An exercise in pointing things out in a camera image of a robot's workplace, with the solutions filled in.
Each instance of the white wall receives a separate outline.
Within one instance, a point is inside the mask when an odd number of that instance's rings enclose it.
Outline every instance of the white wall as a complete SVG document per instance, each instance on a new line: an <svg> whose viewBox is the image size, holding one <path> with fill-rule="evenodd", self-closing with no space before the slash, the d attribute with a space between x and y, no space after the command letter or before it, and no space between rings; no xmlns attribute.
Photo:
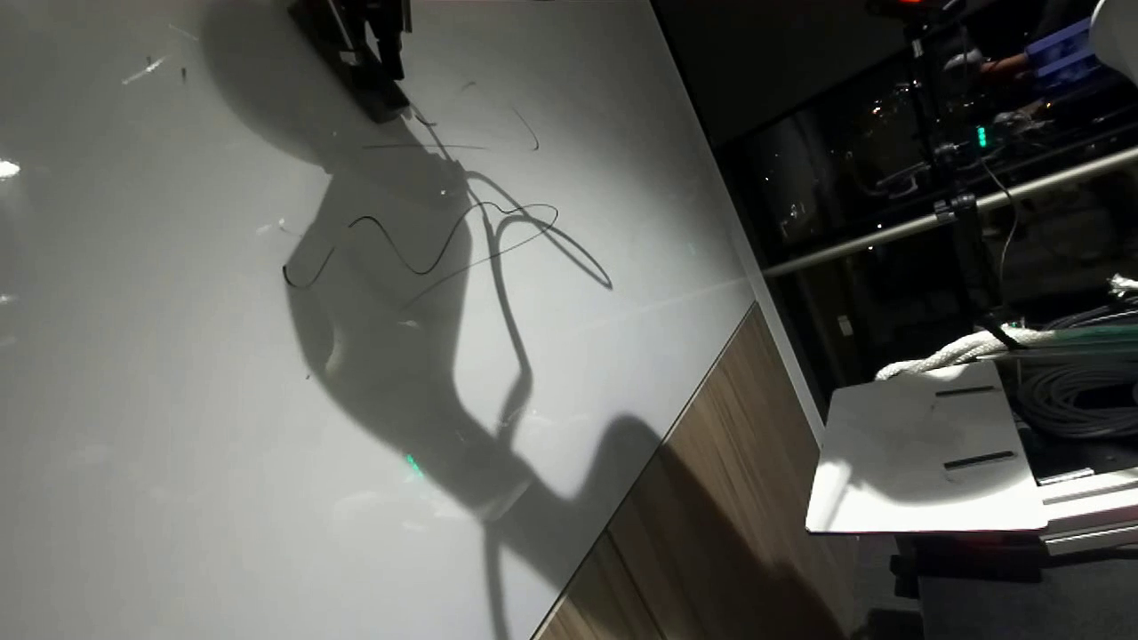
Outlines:
<svg viewBox="0 0 1138 640"><path fill-rule="evenodd" d="M740 237L647 0L417 0L406 58L452 162L281 5L0 0L0 638L533 632Z"/></svg>

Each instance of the wooden panel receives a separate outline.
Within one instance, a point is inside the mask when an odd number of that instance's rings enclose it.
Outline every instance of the wooden panel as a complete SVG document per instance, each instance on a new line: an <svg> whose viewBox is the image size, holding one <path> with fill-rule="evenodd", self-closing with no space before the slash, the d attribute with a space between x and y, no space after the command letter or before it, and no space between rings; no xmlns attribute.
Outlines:
<svg viewBox="0 0 1138 640"><path fill-rule="evenodd" d="M816 455L754 308L545 638L843 638L849 553L803 534Z"/></svg>

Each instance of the wood grain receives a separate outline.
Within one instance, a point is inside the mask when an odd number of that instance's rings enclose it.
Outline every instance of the wood grain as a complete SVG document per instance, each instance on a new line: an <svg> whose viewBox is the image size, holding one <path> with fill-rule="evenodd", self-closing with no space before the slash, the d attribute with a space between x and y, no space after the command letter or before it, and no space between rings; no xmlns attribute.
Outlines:
<svg viewBox="0 0 1138 640"><path fill-rule="evenodd" d="M855 558L803 534L816 455L752 308L542 638L843 638Z"/></svg>

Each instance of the metal rod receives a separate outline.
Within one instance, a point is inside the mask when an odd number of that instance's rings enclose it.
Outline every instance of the metal rod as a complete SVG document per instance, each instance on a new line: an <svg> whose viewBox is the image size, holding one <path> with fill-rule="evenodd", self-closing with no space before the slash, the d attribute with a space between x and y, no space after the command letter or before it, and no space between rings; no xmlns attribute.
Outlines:
<svg viewBox="0 0 1138 640"><path fill-rule="evenodd" d="M977 214L988 214L988 211L1010 206L1015 200L1054 191L1054 188L1071 184L1071 181L1088 181L1097 175L1105 175L1105 169L1116 169L1116 167L1129 167L1129 162L1138 162L1138 147L1130 147L1123 154L1114 154L1114 155L1101 155L1101 160L1079 162L1071 169L1056 169L1056 175L1015 184L1006 191L982 197L975 206L977 206ZM776 268L764 270L764 276L786 276L786 273L798 273L798 270L841 259L841 256L866 252L872 245L890 245L890 242L899 242L899 237L912 237L912 236L924 236L933 227L945 227L952 222L958 216L949 211L936 211L936 214L907 222L907 225L884 227L875 236L860 236L860 237L849 237L849 242L841 242L841 245L828 245L828 250L776 263Z"/></svg>

